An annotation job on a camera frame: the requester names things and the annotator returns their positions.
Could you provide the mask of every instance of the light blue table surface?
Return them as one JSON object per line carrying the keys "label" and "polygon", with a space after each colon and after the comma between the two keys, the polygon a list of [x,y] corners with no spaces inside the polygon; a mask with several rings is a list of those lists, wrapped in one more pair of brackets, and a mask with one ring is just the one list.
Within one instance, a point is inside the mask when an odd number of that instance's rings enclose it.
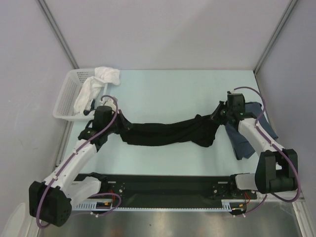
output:
{"label": "light blue table surface", "polygon": [[[126,70],[121,85],[108,86],[107,93],[118,99],[118,106],[130,122],[174,123],[196,114],[211,114],[227,91],[238,86],[258,89],[252,71]],[[258,101],[254,92],[243,89],[247,102]],[[86,122],[75,122],[67,144],[72,152]],[[211,147],[192,142],[162,147],[132,146],[112,134],[81,173],[141,175],[226,176],[255,172],[258,156],[236,160],[224,126],[220,126]]]}

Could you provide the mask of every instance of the white plastic basket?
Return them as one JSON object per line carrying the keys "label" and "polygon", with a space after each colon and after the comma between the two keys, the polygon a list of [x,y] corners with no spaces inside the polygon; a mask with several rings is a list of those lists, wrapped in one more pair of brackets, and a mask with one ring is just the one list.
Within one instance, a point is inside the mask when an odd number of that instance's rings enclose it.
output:
{"label": "white plastic basket", "polygon": [[55,118],[68,121],[87,121],[93,119],[93,116],[74,115],[75,100],[79,95],[83,83],[91,76],[94,76],[94,69],[76,69],[67,73],[53,110]]}

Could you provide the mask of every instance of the white arm segment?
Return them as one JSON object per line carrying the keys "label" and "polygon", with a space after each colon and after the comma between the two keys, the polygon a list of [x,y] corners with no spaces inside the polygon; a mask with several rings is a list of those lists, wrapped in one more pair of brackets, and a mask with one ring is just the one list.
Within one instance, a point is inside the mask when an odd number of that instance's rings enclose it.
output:
{"label": "white arm segment", "polygon": [[[255,127],[256,119],[254,118],[245,118],[244,120],[239,122],[238,132],[243,135],[253,149],[256,151],[258,156],[260,157],[261,152],[265,152],[270,150],[275,152],[276,149],[270,145],[270,143],[258,132]],[[277,143],[261,126],[258,122],[256,124],[260,128],[260,130],[281,150],[284,148],[279,143]],[[258,190],[255,183],[255,174],[238,174],[235,177],[237,187],[240,190]]]}
{"label": "white arm segment", "polygon": [[[270,145],[270,143],[258,132],[255,128],[256,119],[254,118],[245,118],[244,120],[239,122],[238,132],[243,135],[250,145],[255,149],[258,156],[260,156],[261,152],[265,152],[270,150],[275,152],[276,149]],[[260,122],[256,124],[257,127],[281,150],[284,149],[279,143],[277,143],[261,126]]]}
{"label": "white arm segment", "polygon": [[[74,147],[74,153],[79,146],[81,146],[86,140],[79,140]],[[82,170],[83,166],[97,153],[95,145],[88,143],[85,145],[67,164],[64,170],[59,174],[58,179],[52,184],[52,187],[60,187],[68,198],[71,198],[72,206],[76,206],[80,202],[84,201],[93,194],[96,194],[100,190],[101,182],[92,177],[86,177],[81,183],[72,185],[76,176]],[[44,179],[48,184],[52,179],[56,178],[56,173],[65,164],[65,159],[47,178]]]}

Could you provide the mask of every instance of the white towel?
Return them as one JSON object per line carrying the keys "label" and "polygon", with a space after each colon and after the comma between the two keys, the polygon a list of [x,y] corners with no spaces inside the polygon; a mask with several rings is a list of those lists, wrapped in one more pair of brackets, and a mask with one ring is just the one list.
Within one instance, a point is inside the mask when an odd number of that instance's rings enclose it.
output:
{"label": "white towel", "polygon": [[84,110],[91,110],[91,103],[106,83],[119,85],[119,70],[99,67],[94,69],[94,77],[89,77],[82,85],[82,89],[74,104],[74,113],[83,115]]}

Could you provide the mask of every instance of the white wall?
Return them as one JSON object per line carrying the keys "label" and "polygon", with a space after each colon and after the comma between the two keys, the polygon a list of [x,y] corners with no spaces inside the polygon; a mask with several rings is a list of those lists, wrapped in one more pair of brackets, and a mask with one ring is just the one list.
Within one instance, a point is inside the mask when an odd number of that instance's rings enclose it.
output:
{"label": "white wall", "polygon": [[29,185],[53,169],[65,122],[52,109],[72,68],[35,0],[2,0],[0,32],[1,233],[18,204],[28,207]]}
{"label": "white wall", "polygon": [[267,61],[259,85],[280,141],[299,155],[299,174],[316,220],[316,1],[299,1]]}
{"label": "white wall", "polygon": [[47,0],[82,68],[253,70],[290,0]]}

